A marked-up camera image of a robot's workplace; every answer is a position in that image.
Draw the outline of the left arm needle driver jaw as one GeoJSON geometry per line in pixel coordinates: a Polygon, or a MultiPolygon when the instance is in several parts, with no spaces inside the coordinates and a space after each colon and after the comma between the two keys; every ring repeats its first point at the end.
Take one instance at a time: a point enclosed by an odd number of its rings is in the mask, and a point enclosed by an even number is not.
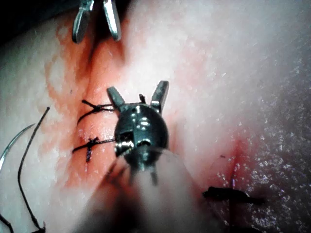
{"type": "Polygon", "coordinates": [[[168,90],[169,82],[160,81],[152,95],[150,106],[158,113],[162,113],[163,111],[168,90]]]}
{"type": "Polygon", "coordinates": [[[119,112],[123,112],[125,107],[125,101],[121,94],[118,92],[118,90],[112,86],[107,88],[106,91],[113,108],[118,110],[119,112]]]}

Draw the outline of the left arm needle driver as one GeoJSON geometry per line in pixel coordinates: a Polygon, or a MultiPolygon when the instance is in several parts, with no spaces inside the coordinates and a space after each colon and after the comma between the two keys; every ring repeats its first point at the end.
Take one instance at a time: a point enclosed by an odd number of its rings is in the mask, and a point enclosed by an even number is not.
{"type": "Polygon", "coordinates": [[[167,125],[156,110],[143,103],[125,104],[120,108],[115,127],[115,154],[124,156],[136,169],[153,166],[169,143],[167,125]]]}

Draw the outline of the right arm needle driver jaw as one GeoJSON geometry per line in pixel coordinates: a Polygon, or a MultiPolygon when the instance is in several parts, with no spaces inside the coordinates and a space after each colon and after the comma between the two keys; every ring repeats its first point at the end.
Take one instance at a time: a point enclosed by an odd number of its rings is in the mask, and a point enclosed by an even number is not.
{"type": "Polygon", "coordinates": [[[103,10],[112,38],[119,41],[121,39],[121,24],[116,2],[114,0],[103,0],[103,10]]]}
{"type": "Polygon", "coordinates": [[[79,44],[82,42],[90,21],[93,5],[94,0],[80,1],[78,13],[75,16],[72,27],[72,40],[74,43],[79,44]]]}

